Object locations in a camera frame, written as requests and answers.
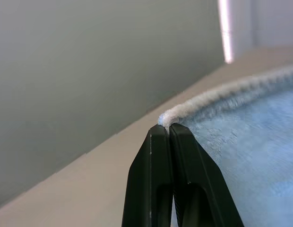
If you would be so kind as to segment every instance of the gray wall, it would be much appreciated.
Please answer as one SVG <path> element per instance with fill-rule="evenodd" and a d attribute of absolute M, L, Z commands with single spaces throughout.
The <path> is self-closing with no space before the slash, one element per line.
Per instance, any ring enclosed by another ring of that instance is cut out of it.
<path fill-rule="evenodd" d="M 256 45 L 293 45 L 293 0 L 252 1 Z"/>
<path fill-rule="evenodd" d="M 222 63 L 216 0 L 0 0 L 0 206 Z"/>

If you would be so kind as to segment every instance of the beige table surface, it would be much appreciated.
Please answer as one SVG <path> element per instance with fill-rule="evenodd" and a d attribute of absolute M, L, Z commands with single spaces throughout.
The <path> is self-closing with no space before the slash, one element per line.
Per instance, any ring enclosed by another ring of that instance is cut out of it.
<path fill-rule="evenodd" d="M 235 78 L 293 62 L 293 47 L 254 50 L 159 106 L 0 209 L 0 227 L 120 227 L 129 166 L 165 110 Z"/>

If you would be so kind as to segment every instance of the light blue towel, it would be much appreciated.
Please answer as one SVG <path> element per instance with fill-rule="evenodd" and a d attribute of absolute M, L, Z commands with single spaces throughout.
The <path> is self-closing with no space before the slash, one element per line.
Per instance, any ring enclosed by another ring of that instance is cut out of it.
<path fill-rule="evenodd" d="M 293 71 L 279 72 L 178 120 L 218 164 L 245 227 L 293 227 Z"/>

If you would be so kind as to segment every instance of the microfiber cloth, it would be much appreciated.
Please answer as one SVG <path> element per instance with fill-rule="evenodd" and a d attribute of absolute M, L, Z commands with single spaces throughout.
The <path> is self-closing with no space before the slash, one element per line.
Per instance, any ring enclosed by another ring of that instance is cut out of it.
<path fill-rule="evenodd" d="M 219 166 L 245 227 L 293 227 L 293 65 L 217 87 L 158 120 L 174 122 Z"/>

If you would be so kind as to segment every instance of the fuzzy fabric texture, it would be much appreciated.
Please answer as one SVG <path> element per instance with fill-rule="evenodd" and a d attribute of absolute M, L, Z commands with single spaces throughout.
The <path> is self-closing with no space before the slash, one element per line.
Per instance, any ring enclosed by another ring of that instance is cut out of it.
<path fill-rule="evenodd" d="M 165 127 L 174 122 L 217 163 L 245 227 L 293 227 L 293 65 L 206 92 L 159 118 Z"/>

